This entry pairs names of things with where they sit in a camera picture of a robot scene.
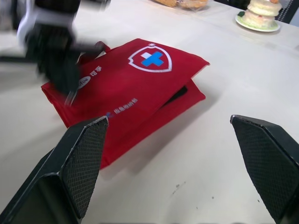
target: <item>table surface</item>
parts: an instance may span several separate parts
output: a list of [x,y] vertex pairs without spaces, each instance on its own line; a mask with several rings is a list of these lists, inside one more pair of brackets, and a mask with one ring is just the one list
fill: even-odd
[[[135,38],[197,54],[211,63],[194,81],[206,100],[100,172],[83,224],[273,224],[243,163],[232,114],[280,124],[299,141],[299,28],[241,28],[238,9],[211,2],[192,12],[150,0],[81,8],[80,39],[110,47]],[[16,50],[14,34],[1,50]],[[0,210],[65,132],[40,89],[35,67],[0,66]]]

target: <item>food package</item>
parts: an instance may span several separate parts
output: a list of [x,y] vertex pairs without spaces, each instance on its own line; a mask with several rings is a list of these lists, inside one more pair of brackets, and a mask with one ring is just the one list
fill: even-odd
[[175,7],[177,5],[177,0],[155,0],[155,1],[163,5],[166,5],[168,7]]
[[169,7],[180,7],[197,11],[204,8],[211,0],[154,0]]

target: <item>red bag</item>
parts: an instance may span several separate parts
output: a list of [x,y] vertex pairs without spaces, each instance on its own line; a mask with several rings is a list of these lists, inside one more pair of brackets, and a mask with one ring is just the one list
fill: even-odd
[[101,168],[205,99],[191,78],[209,63],[161,44],[136,39],[79,63],[82,78],[72,106],[50,83],[42,90],[67,127],[108,116]]

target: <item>bread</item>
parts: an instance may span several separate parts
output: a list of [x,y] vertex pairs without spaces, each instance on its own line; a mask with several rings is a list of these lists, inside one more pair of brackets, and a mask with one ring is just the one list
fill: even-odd
[[177,0],[155,0],[155,1],[163,5],[166,5],[168,7],[175,7],[177,5]]
[[200,8],[207,5],[208,0],[183,0],[180,6],[183,8]]

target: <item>textured gripper pad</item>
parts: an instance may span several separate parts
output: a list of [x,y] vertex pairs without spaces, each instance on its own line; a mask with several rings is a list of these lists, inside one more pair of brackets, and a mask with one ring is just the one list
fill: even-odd
[[299,171],[287,153],[259,125],[233,119],[249,176],[276,223],[295,202]]
[[107,125],[101,123],[87,128],[63,171],[63,181],[79,218],[86,214],[99,175],[106,129]]

